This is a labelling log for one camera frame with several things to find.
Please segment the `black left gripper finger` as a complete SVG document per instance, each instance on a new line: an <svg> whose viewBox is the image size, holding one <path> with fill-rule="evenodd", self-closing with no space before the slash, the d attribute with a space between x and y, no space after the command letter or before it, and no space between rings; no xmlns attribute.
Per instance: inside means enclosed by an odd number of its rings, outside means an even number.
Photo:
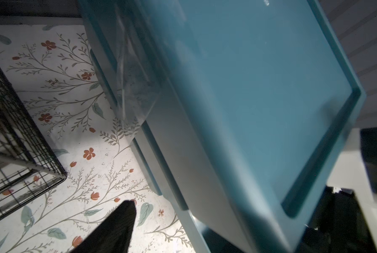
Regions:
<svg viewBox="0 0 377 253"><path fill-rule="evenodd" d="M123 201L80 245L74 253L127 253L136 219L135 203Z"/></svg>

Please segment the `teal two-drawer cabinet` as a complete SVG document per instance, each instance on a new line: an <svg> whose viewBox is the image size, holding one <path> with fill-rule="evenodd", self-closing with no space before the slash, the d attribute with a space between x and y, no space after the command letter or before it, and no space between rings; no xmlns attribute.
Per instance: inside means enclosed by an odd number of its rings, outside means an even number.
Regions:
<svg viewBox="0 0 377 253"><path fill-rule="evenodd" d="M246 253L297 250L365 95L318 1L80 1L118 121L116 16L161 91L138 134L173 202Z"/></svg>

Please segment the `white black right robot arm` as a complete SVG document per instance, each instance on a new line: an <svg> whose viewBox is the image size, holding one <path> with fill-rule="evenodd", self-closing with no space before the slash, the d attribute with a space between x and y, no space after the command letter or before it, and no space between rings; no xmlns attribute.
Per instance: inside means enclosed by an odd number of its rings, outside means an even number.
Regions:
<svg viewBox="0 0 377 253"><path fill-rule="evenodd" d="M377 253L377 127L352 130L298 253Z"/></svg>

